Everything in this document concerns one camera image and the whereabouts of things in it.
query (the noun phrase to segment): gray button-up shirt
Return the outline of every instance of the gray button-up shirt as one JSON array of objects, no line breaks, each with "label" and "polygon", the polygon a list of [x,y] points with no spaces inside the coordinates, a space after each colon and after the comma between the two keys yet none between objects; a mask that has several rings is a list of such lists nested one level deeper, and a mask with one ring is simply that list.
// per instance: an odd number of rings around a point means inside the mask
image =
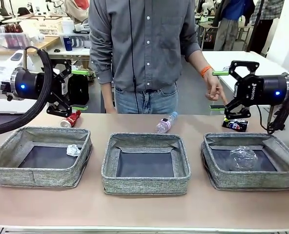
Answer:
[{"label": "gray button-up shirt", "polygon": [[136,90],[173,85],[182,70],[181,54],[200,50],[194,0],[91,0],[91,61],[100,84],[114,80],[133,92],[131,38]]}]

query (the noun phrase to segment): plaid shirt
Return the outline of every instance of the plaid shirt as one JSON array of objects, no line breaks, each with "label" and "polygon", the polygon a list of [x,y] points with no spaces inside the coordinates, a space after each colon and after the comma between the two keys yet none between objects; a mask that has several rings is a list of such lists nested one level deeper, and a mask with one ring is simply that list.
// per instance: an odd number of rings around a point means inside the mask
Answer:
[{"label": "plaid shirt", "polygon": [[[265,0],[262,8],[262,14],[260,20],[273,20],[279,18],[282,12],[283,3],[285,0]],[[251,17],[252,24],[255,23],[257,13],[261,6],[261,0],[258,0],[255,11]]]}]

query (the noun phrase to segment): red soda can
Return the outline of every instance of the red soda can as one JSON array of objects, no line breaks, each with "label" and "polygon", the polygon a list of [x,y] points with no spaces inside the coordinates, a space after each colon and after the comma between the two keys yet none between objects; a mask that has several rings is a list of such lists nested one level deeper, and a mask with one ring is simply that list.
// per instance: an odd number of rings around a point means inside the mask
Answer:
[{"label": "red soda can", "polygon": [[74,127],[77,119],[80,117],[81,111],[77,110],[75,113],[72,113],[69,117],[64,118],[61,121],[61,127],[63,128],[72,128]]}]

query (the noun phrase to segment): crumpled white paper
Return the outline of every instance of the crumpled white paper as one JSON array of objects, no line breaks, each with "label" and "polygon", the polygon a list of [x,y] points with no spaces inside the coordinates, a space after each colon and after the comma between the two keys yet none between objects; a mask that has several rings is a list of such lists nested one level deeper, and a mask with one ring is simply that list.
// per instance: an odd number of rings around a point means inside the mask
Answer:
[{"label": "crumpled white paper", "polygon": [[68,145],[66,149],[66,154],[73,157],[78,157],[80,155],[80,149],[77,145]]}]

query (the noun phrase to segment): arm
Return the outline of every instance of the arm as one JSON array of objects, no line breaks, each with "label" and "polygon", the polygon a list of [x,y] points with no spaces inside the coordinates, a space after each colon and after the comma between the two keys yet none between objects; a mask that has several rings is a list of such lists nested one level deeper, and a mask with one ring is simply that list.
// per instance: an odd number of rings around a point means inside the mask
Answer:
[{"label": "arm", "polygon": [[75,5],[74,1],[65,1],[65,6],[67,8],[67,13],[70,16],[73,16],[78,21],[83,22],[85,19],[88,18],[88,12],[87,10],[83,10]]},{"label": "arm", "polygon": [[111,71],[111,19],[107,14],[105,0],[91,0],[89,7],[89,26],[91,29],[90,60],[92,61],[92,67],[101,85],[106,112],[114,113],[115,108],[112,102],[111,87],[113,80]]},{"label": "arm", "polygon": [[[197,33],[195,31],[194,17],[195,2],[190,0],[184,25],[180,33],[181,51],[185,55],[186,60],[201,73],[203,69],[209,66],[209,63],[203,56],[201,48],[197,42]],[[227,104],[223,88],[217,79],[212,75],[213,69],[208,69],[203,78],[207,84],[206,97],[210,100],[218,100],[219,96]]]}]

